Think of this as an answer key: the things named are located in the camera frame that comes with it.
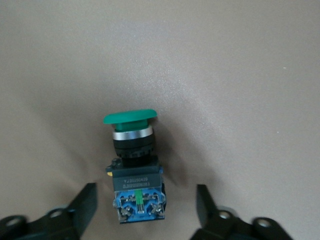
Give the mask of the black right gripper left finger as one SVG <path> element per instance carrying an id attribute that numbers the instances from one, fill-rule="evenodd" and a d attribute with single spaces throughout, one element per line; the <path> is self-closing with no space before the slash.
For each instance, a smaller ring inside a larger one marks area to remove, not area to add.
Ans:
<path id="1" fill-rule="evenodd" d="M 66 207 L 55 208 L 35 221 L 24 215 L 0 220 L 2 240 L 79 240 L 98 207 L 97 184 L 87 183 Z"/>

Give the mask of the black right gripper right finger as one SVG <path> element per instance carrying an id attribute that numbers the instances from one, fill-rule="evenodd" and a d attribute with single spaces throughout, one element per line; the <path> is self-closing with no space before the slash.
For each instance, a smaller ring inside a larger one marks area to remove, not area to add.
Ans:
<path id="1" fill-rule="evenodd" d="M 291 240 L 292 237 L 274 219 L 256 217 L 243 221 L 226 209 L 218 209 L 205 184 L 196 186 L 196 210 L 201 227 L 193 240 Z"/>

